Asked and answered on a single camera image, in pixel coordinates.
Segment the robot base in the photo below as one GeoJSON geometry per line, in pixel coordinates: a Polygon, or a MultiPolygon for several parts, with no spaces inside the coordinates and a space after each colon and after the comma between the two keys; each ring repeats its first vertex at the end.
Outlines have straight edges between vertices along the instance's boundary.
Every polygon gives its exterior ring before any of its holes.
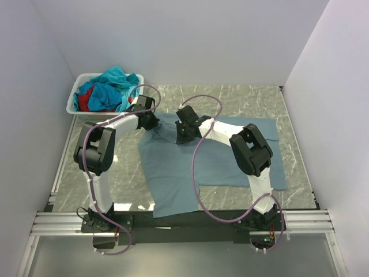
{"type": "MultiPolygon", "coordinates": [[[[220,218],[233,219],[244,213],[244,210],[218,210],[212,213],[220,218]]],[[[167,242],[212,242],[232,241],[235,244],[249,244],[251,231],[268,231],[274,225],[275,231],[281,230],[281,216],[277,207],[261,215],[252,211],[240,222],[233,224],[220,223],[210,218],[204,211],[153,218],[151,211],[114,212],[110,217],[126,227],[133,237],[133,244],[167,243],[167,242]]],[[[114,233],[115,226],[106,223],[104,228],[101,221],[84,216],[82,233],[114,233]]],[[[127,245],[128,235],[118,230],[118,245],[127,245]]],[[[263,238],[264,235],[252,238],[263,238]]],[[[116,245],[116,237],[99,236],[94,238],[93,244],[98,249],[112,249],[116,245]]]]}

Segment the metal frame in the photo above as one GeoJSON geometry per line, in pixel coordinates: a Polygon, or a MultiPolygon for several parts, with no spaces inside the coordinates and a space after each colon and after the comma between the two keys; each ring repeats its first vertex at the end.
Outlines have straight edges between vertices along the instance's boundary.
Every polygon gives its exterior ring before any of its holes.
{"type": "Polygon", "coordinates": [[[65,141],[62,157],[60,159],[59,166],[58,166],[58,169],[57,169],[57,174],[55,176],[54,183],[52,185],[51,194],[55,193],[55,195],[56,195],[56,193],[58,192],[59,184],[60,184],[60,177],[61,177],[61,175],[62,175],[61,173],[63,172],[64,167],[65,167],[65,161],[66,161],[65,157],[66,157],[66,154],[67,154],[67,152],[69,150],[69,147],[70,147],[69,141],[70,141],[71,133],[73,131],[76,120],[77,120],[77,117],[74,115],[72,120],[71,120],[71,123],[70,123],[68,136],[67,136],[67,139],[65,141]]]}
{"type": "MultiPolygon", "coordinates": [[[[334,228],[327,211],[284,211],[286,234],[326,234],[334,233],[334,228]]],[[[74,212],[38,212],[30,236],[42,235],[103,235],[114,233],[81,233],[82,219],[74,212]]],[[[268,232],[250,232],[267,234],[268,232]]]]}
{"type": "Polygon", "coordinates": [[[27,277],[29,274],[29,270],[31,269],[31,265],[33,262],[33,257],[36,253],[36,248],[39,243],[40,237],[30,236],[27,242],[27,246],[24,250],[23,259],[21,265],[19,266],[19,270],[17,273],[17,277],[27,277]]]}
{"type": "Polygon", "coordinates": [[[330,254],[332,255],[334,266],[337,270],[338,277],[347,277],[348,271],[341,253],[341,249],[337,242],[335,234],[325,234],[329,245],[330,254]]]}

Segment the red cloth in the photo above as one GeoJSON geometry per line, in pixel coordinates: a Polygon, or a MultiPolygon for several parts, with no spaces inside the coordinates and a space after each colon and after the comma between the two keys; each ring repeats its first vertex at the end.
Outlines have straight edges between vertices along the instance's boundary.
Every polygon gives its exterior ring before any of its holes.
{"type": "MultiPolygon", "coordinates": [[[[88,100],[91,97],[91,94],[93,92],[93,88],[95,86],[93,85],[89,90],[87,90],[86,94],[79,94],[78,95],[78,107],[80,109],[80,111],[90,111],[88,109],[88,100]]],[[[98,111],[99,113],[114,113],[115,110],[100,110],[98,111]]]]}

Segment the clothing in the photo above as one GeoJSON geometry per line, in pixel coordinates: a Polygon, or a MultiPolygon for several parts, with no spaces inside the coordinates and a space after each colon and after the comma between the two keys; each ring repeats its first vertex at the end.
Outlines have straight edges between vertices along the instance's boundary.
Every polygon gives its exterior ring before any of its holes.
{"type": "MultiPolygon", "coordinates": [[[[191,182],[191,160],[199,139],[188,144],[176,144],[175,114],[155,113],[160,126],[145,132],[138,144],[141,163],[152,197],[153,216],[181,214],[198,210],[191,182]]],[[[288,189],[285,180],[276,122],[271,118],[219,117],[233,125],[258,126],[273,151],[270,182],[274,189],[288,189]]],[[[214,140],[205,140],[196,155],[195,181],[208,186],[250,187],[248,178],[239,169],[232,149],[214,140]]]]}
{"type": "MultiPolygon", "coordinates": [[[[73,108],[75,111],[82,111],[79,106],[79,96],[85,95],[94,85],[93,93],[88,100],[88,110],[114,110],[121,113],[130,106],[128,96],[139,82],[136,74],[126,76],[119,66],[114,66],[78,88],[78,92],[74,94],[73,108]]],[[[136,97],[138,93],[139,90],[136,89],[133,97],[136,97]]]]}
{"type": "MultiPolygon", "coordinates": [[[[90,111],[88,108],[88,101],[91,97],[91,94],[93,92],[94,89],[94,85],[92,87],[90,87],[87,90],[86,94],[79,94],[78,95],[78,104],[80,106],[80,111],[90,111]]],[[[111,113],[114,112],[115,110],[100,110],[102,113],[111,113]]]]}

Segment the white wall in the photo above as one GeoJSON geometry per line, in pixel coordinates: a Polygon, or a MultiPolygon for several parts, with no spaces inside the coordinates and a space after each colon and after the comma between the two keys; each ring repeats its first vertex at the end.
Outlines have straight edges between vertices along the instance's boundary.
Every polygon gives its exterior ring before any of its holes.
{"type": "Polygon", "coordinates": [[[284,85],[328,0],[33,0],[73,75],[284,85]]]}
{"type": "Polygon", "coordinates": [[[351,276],[369,262],[369,2],[330,0],[284,87],[319,202],[351,276]]]}
{"type": "Polygon", "coordinates": [[[65,143],[73,77],[30,0],[0,1],[0,276],[15,276],[65,143]]]}

